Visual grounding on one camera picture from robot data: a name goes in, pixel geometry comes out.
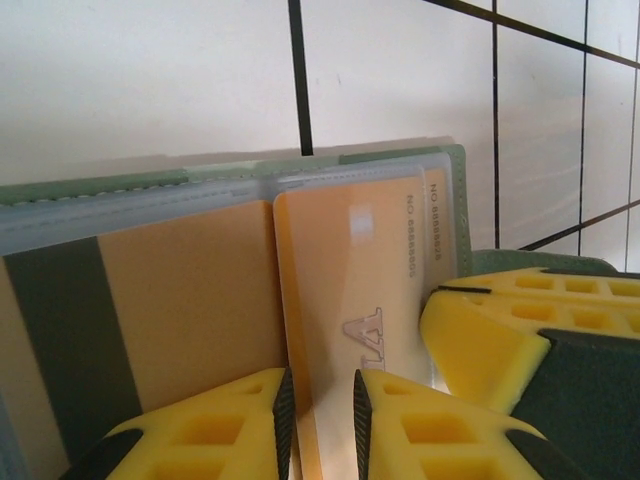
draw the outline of black grout line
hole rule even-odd
[[[498,11],[498,0],[492,1],[493,12]],[[498,25],[491,31],[493,50],[493,222],[494,245],[500,248],[500,141],[498,127]]]
[[[293,56],[296,103],[298,105],[300,153],[302,155],[313,155],[307,64],[304,57],[304,35],[302,32],[302,9],[300,7],[300,0],[289,0],[289,27],[291,29],[291,52]]]
[[[587,43],[589,28],[589,0],[584,4],[584,43]],[[578,225],[582,223],[582,201],[584,196],[584,119],[587,105],[587,52],[582,54],[582,118],[580,119],[580,198],[578,200]],[[582,230],[578,230],[578,256],[582,253]]]
[[[573,48],[574,50],[586,52],[596,57],[605,58],[607,60],[611,60],[612,62],[620,63],[622,65],[627,65],[628,67],[633,67],[636,69],[640,68],[640,64],[637,61],[630,60],[625,57],[621,57],[620,55],[614,55],[613,53],[610,53],[610,52],[605,52],[604,50],[600,50],[599,48],[590,47],[585,43],[581,43],[576,40],[571,40],[570,38],[563,37],[562,35],[548,32],[547,30],[544,30],[542,28],[534,27],[533,25],[529,25],[528,23],[520,22],[518,20],[514,20],[513,18],[505,17],[504,15],[500,15],[499,13],[495,13],[490,10],[485,10],[484,8],[476,7],[475,5],[470,5],[460,0],[422,0],[422,1],[432,3],[434,5],[439,5],[441,7],[445,7],[450,10],[455,10],[456,12],[464,13],[472,17],[479,18],[481,20],[493,22],[500,26],[507,27],[512,30],[517,30],[519,32],[526,33],[534,37],[542,38],[544,40],[548,40],[550,42],[557,43],[559,45],[564,45],[565,47]]]
[[[638,61],[638,48],[640,46],[640,3],[638,4],[638,21],[636,22],[636,62]],[[638,98],[638,70],[634,72],[633,76],[633,109],[631,117],[631,154],[629,155],[629,193],[627,196],[627,203],[631,203],[631,187],[633,179],[633,148],[635,146],[635,131],[636,131],[636,100]],[[627,212],[627,235],[624,244],[624,271],[628,270],[629,264],[629,227],[631,224],[631,211]]]
[[[592,227],[593,225],[600,223],[604,220],[607,220],[611,217],[614,217],[620,213],[629,211],[632,208],[637,207],[638,205],[640,205],[640,200],[636,200],[635,202],[630,202],[627,205],[623,205],[622,207],[615,208],[609,212],[603,213],[602,215],[593,217],[592,219],[587,220],[586,222],[579,223],[578,225],[574,225],[572,227],[565,228],[564,230],[560,230],[559,232],[556,232],[553,235],[549,235],[548,237],[541,238],[540,240],[530,243],[529,245],[525,245],[524,247],[521,247],[519,250],[527,250],[527,251],[537,250],[541,247],[544,247],[545,245],[549,245],[550,243],[560,240],[561,238],[567,237],[576,232],[580,232],[581,230],[587,227]]]

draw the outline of card logo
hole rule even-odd
[[[376,308],[376,313],[368,317],[345,322],[342,331],[348,337],[371,350],[371,355],[362,355],[362,368],[384,370],[384,338],[382,337],[382,309]]]

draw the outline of dark green stripe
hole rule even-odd
[[[70,462],[142,413],[96,238],[5,257]]]

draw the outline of tan card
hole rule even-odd
[[[418,321],[430,288],[453,275],[447,199],[443,170],[276,199],[305,480],[357,478],[357,368],[431,382]]]

